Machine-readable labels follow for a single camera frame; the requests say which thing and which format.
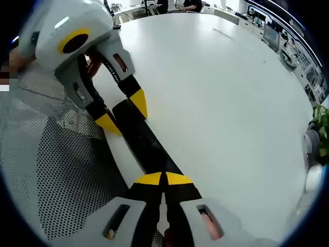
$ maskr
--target white tabletop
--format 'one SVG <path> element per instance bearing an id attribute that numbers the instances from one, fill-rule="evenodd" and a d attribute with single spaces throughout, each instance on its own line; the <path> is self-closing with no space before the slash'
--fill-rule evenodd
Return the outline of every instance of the white tabletop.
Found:
<path id="1" fill-rule="evenodd" d="M 167 14 L 122 25 L 145 91 L 149 126 L 204 198 L 257 237 L 280 240 L 304 189 L 302 136 L 312 107 L 264 43 L 206 14 Z M 95 87 L 109 108 L 124 99 L 103 66 Z M 105 132 L 128 186 L 143 173 L 122 137 Z"/>

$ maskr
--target white wall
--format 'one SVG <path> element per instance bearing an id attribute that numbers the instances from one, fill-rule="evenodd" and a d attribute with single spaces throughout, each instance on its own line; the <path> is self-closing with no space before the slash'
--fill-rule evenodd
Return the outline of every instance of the white wall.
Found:
<path id="1" fill-rule="evenodd" d="M 213 5 L 216 4 L 218 7 L 225 8 L 230 7 L 234 11 L 239 10 L 239 4 L 241 0 L 205 0 L 208 4 Z"/>

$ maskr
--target perforated mesh surface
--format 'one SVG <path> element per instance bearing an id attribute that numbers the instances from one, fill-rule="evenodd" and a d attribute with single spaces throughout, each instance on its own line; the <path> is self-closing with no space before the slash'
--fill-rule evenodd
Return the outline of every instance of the perforated mesh surface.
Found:
<path id="1" fill-rule="evenodd" d="M 103 131 L 36 64 L 0 95 L 0 172 L 44 240 L 70 236 L 127 190 Z M 156 233 L 153 246 L 162 245 Z"/>

